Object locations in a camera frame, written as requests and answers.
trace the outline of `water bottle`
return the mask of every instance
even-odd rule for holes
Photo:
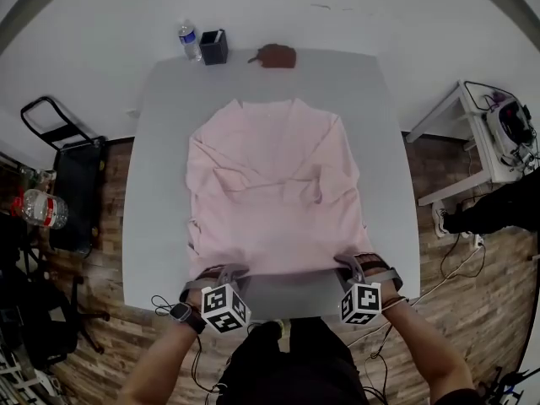
[[[22,213],[23,219],[32,225],[58,230],[68,221],[68,206],[60,197],[29,189],[15,199],[13,204]]]
[[[197,37],[195,36],[195,26],[189,21],[182,21],[180,30],[178,31],[180,42],[184,46],[184,52],[187,58],[199,62],[203,58],[201,54],[201,48],[197,44]]]

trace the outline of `pink shirt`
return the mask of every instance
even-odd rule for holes
[[[358,179],[339,116],[233,100],[190,138],[192,276],[232,262],[250,275],[323,270],[372,251]]]

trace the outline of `black pants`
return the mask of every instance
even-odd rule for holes
[[[281,328],[277,322],[270,321],[255,327],[233,352],[229,366],[219,382],[227,385],[229,390],[238,385],[249,386],[255,379],[273,373],[291,358],[306,362],[338,358],[356,370],[347,346],[321,318],[291,320],[289,354],[279,351],[280,337]]]
[[[446,215],[443,226],[452,234],[490,234],[512,225],[536,231],[540,223],[539,193],[540,169],[481,197],[474,207]]]

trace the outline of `shirt sleeve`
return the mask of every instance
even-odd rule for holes
[[[483,401],[476,391],[464,388],[444,395],[435,405],[483,405]]]

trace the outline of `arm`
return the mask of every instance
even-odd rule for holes
[[[384,282],[382,287],[383,301],[397,296],[391,282]],[[383,314],[402,336],[418,372],[427,381],[430,403],[435,404],[455,390],[474,388],[471,372],[463,357],[407,302],[403,301]]]
[[[199,309],[200,291],[190,293],[187,302]],[[165,405],[175,388],[187,351],[197,333],[187,324],[171,321],[163,336],[137,362],[118,395],[117,405]]]

